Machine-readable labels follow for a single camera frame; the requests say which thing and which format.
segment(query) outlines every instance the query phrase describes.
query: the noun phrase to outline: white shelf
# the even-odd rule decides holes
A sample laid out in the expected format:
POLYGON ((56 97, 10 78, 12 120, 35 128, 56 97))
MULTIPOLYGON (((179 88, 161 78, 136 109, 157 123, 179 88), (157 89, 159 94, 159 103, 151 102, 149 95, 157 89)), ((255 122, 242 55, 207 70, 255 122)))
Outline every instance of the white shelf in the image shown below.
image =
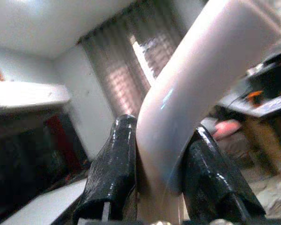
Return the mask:
POLYGON ((69 101, 64 85, 0 82, 0 139, 42 126, 69 101))
POLYGON ((0 114, 52 109, 69 101, 64 85, 0 82, 0 114))

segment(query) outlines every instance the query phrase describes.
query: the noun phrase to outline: black object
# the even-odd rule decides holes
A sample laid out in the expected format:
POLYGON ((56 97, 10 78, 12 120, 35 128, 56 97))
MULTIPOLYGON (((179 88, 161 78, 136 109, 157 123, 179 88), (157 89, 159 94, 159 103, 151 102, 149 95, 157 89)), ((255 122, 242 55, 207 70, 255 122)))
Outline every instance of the black object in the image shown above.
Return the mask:
POLYGON ((0 223, 60 179, 65 166, 46 126, 0 139, 0 223))
POLYGON ((188 214, 197 222, 232 222, 263 217, 265 211, 232 162, 203 127, 196 129, 183 162, 183 193, 188 214))
POLYGON ((113 123, 110 137, 89 169, 74 223, 79 218, 136 219, 136 121, 133 116, 122 115, 113 123))
POLYGON ((281 95, 281 49, 269 55, 261 65, 262 68, 248 78, 251 86, 254 90, 263 90, 266 98, 281 95))
MULTIPOLYGON (((192 220, 183 221, 182 225, 209 225, 206 222, 193 222, 192 220)), ((281 219, 250 219, 245 222, 233 223, 233 225, 281 225, 281 219)))

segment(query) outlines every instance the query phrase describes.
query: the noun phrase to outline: ceiling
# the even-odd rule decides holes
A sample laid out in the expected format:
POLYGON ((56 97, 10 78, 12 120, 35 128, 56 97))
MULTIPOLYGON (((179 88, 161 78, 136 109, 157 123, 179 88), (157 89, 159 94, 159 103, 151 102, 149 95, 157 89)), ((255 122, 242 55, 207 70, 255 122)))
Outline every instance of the ceiling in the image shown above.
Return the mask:
POLYGON ((51 59, 134 0, 0 0, 0 46, 51 59))

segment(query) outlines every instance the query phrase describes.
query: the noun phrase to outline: desk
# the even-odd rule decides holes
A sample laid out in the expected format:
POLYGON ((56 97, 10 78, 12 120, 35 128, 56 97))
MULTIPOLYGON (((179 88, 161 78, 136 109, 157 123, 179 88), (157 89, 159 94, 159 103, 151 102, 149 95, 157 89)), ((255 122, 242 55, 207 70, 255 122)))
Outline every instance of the desk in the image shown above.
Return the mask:
POLYGON ((281 96, 256 108, 232 92, 217 105, 244 115, 244 132, 252 149, 265 151, 275 172, 281 174, 281 96))
POLYGON ((256 108, 245 99, 241 99, 236 92, 232 92, 223 97, 217 104, 226 109, 257 118, 267 118, 281 112, 281 96, 271 99, 256 108))

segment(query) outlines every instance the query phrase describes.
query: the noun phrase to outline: orange object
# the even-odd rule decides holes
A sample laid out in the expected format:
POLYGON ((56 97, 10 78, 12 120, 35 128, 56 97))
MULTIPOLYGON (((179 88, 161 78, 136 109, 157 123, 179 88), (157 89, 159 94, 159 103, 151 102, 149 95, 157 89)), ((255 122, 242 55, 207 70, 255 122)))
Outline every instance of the orange object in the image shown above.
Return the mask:
POLYGON ((259 90, 248 94, 249 102, 255 107, 261 106, 262 93, 263 91, 259 90))

